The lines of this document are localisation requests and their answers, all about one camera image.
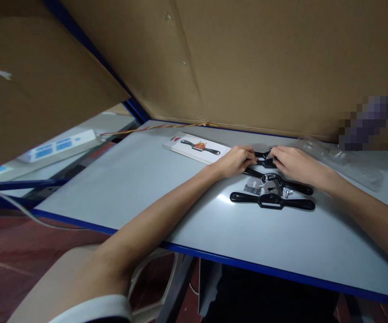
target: floor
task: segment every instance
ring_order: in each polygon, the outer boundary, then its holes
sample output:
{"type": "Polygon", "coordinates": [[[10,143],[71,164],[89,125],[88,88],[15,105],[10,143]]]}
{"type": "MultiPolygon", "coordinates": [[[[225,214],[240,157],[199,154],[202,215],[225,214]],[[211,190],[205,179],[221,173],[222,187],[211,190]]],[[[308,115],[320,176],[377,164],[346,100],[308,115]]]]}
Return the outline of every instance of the floor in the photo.
{"type": "MultiPolygon", "coordinates": [[[[51,229],[25,217],[0,218],[0,323],[7,321],[25,295],[66,251],[84,244],[101,243],[107,237],[94,231],[51,229]]],[[[146,266],[131,297],[134,310],[161,298],[172,264],[173,255],[169,255],[146,266]]],[[[198,291],[199,262],[196,266],[191,285],[198,291]]],[[[362,301],[369,309],[371,322],[388,323],[388,305],[362,301]]],[[[198,296],[188,288],[177,322],[201,322],[202,317],[197,310],[198,296]]],[[[344,295],[339,299],[335,317],[341,323],[351,322],[344,295]]]]}

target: person's right hand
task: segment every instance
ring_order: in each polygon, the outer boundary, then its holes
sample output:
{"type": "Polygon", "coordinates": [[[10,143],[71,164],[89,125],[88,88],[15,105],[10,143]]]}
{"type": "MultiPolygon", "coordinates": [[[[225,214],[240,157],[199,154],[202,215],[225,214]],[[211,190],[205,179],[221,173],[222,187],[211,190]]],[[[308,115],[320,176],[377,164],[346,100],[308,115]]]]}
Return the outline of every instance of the person's right hand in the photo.
{"type": "Polygon", "coordinates": [[[273,163],[285,175],[320,189],[326,187],[337,174],[332,168],[297,148],[277,146],[271,149],[270,157],[278,159],[273,163]]]}

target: electrical cable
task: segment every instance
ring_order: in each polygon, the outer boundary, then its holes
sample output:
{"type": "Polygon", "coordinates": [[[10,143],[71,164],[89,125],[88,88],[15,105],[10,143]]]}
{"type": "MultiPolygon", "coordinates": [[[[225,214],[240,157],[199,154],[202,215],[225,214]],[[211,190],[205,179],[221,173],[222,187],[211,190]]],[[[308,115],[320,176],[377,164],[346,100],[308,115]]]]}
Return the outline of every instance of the electrical cable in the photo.
{"type": "Polygon", "coordinates": [[[189,287],[190,287],[191,290],[194,292],[194,294],[196,294],[197,296],[200,295],[200,293],[199,293],[199,292],[196,292],[195,289],[192,287],[191,282],[189,282],[189,287]]]}
{"type": "Polygon", "coordinates": [[[127,133],[131,133],[131,132],[136,132],[136,131],[145,131],[145,130],[154,129],[154,128],[185,128],[185,127],[200,127],[200,126],[212,126],[212,127],[222,128],[221,126],[215,125],[214,123],[205,122],[205,123],[191,124],[191,125],[175,125],[175,126],[161,125],[161,126],[152,126],[152,127],[147,127],[147,128],[144,128],[144,129],[126,130],[126,131],[121,131],[121,132],[105,132],[105,133],[102,133],[100,135],[122,135],[122,134],[127,134],[127,133]]]}
{"type": "Polygon", "coordinates": [[[60,229],[60,230],[68,230],[68,231],[82,231],[82,230],[88,230],[88,229],[74,229],[74,228],[67,228],[67,227],[58,227],[58,226],[54,226],[54,225],[51,225],[51,224],[48,224],[46,222],[43,222],[39,219],[37,219],[34,215],[32,215],[32,213],[27,210],[24,206],[22,206],[21,204],[19,204],[18,202],[16,202],[14,199],[12,199],[11,197],[8,197],[2,193],[0,193],[0,198],[6,200],[7,202],[13,204],[14,206],[16,206],[20,211],[22,211],[27,217],[29,217],[31,220],[41,224],[41,225],[44,225],[45,227],[50,227],[50,228],[53,228],[53,229],[60,229]]]}

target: clear plastic bag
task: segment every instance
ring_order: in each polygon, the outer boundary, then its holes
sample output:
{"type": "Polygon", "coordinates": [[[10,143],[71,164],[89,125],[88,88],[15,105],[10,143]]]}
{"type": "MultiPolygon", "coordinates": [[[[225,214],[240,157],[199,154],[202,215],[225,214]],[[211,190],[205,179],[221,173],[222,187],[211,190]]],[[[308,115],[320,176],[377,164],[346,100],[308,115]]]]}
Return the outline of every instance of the clear plastic bag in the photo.
{"type": "Polygon", "coordinates": [[[342,151],[309,136],[299,138],[295,147],[374,192],[382,186],[384,174],[360,153],[342,151]]]}

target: table surface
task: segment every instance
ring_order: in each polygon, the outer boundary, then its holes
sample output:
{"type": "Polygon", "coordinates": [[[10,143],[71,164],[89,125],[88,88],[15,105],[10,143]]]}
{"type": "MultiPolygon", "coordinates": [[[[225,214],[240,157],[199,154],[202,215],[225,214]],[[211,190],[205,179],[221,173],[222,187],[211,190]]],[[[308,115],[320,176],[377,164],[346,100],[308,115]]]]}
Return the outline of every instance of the table surface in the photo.
{"type": "MultiPolygon", "coordinates": [[[[148,121],[142,127],[167,122],[148,121]]],[[[37,206],[69,218],[119,229],[205,164],[162,147],[178,131],[256,151],[295,139],[216,128],[161,128],[126,137],[37,206]]],[[[388,152],[363,152],[384,170],[380,192],[388,204],[388,152]]],[[[254,168],[262,173],[261,166],[254,168]]],[[[388,256],[325,193],[315,190],[314,211],[261,209],[235,204],[248,177],[217,182],[192,207],[166,241],[193,249],[388,295],[388,256]]],[[[303,198],[294,193],[289,198],[303,198]]]]}
{"type": "MultiPolygon", "coordinates": [[[[102,112],[90,118],[89,120],[86,120],[85,122],[79,124],[78,126],[75,126],[74,128],[71,128],[61,133],[60,135],[57,135],[56,137],[46,141],[43,144],[58,141],[89,129],[93,129],[97,133],[117,132],[117,131],[120,131],[121,129],[127,129],[131,127],[134,123],[135,123],[135,119],[133,117],[122,116],[122,115],[114,114],[112,112],[102,112]]],[[[17,177],[13,180],[23,181],[23,180],[49,179],[52,176],[59,173],[60,171],[62,171],[63,169],[65,169],[66,167],[68,167],[69,165],[75,163],[81,157],[88,154],[89,151],[90,149],[84,152],[78,153],[69,158],[66,158],[64,160],[53,163],[51,165],[48,165],[46,167],[32,171],[23,176],[17,177]]],[[[5,191],[1,191],[1,193],[7,194],[10,196],[22,197],[32,190],[33,188],[25,188],[25,189],[18,189],[18,190],[5,190],[5,191]]]]}

